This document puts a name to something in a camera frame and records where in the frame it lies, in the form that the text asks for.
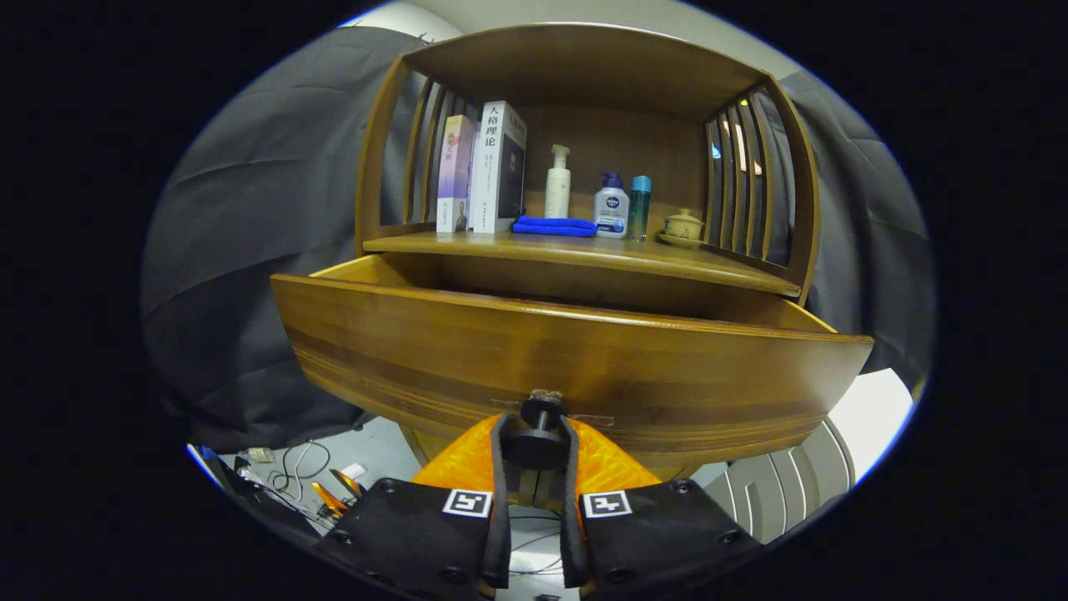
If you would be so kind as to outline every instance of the open drawer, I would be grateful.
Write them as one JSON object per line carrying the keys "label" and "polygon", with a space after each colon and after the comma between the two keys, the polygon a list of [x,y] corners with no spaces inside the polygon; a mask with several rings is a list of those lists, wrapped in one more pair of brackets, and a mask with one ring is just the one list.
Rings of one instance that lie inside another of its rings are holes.
{"label": "open drawer", "polygon": [[309,380],[366,411],[452,439],[559,391],[654,469],[800,444],[873,345],[772,294],[596,267],[387,252],[271,280]]}

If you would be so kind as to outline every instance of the gray fabric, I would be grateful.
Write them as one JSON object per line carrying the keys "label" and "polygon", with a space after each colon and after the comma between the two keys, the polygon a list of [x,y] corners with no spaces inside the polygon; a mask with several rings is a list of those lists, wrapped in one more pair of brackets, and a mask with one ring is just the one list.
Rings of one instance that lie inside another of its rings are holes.
{"label": "gray fabric", "polygon": [[875,338],[864,373],[893,368],[911,390],[930,370],[937,326],[920,204],[891,149],[848,102],[808,72],[781,84],[819,170],[819,253],[805,309],[843,334]]}
{"label": "gray fabric", "polygon": [[[367,115],[392,62],[422,45],[384,29],[327,33],[223,107],[172,173],[147,233],[141,318],[193,443],[281,447],[360,417],[301,374],[269,276],[355,256]],[[406,85],[395,122],[410,123],[417,94]],[[388,147],[387,175],[404,160],[403,147]],[[383,195],[399,199],[400,179],[387,176]]]}

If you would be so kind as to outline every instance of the teal bottle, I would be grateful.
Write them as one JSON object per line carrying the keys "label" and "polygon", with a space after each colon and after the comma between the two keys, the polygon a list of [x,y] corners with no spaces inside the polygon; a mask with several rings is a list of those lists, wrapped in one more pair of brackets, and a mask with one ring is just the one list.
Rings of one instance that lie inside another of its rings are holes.
{"label": "teal bottle", "polygon": [[645,241],[645,230],[649,224],[649,202],[653,179],[639,175],[630,181],[630,215],[627,218],[627,239]]}

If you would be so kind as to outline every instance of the blue towel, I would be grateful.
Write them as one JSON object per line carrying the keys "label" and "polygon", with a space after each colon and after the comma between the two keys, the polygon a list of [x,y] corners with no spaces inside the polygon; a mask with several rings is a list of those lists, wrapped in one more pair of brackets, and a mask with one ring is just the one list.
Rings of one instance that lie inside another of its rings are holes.
{"label": "blue towel", "polygon": [[517,234],[551,234],[590,237],[597,233],[597,225],[583,219],[534,219],[523,215],[512,224]]}

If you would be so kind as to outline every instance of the ceramic lidded cup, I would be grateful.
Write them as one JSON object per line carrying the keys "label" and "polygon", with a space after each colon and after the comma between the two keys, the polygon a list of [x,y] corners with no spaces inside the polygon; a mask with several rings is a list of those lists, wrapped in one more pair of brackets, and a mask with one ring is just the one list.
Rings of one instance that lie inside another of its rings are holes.
{"label": "ceramic lidded cup", "polygon": [[701,225],[705,222],[690,215],[689,208],[664,219],[664,233],[686,239],[701,239]]}

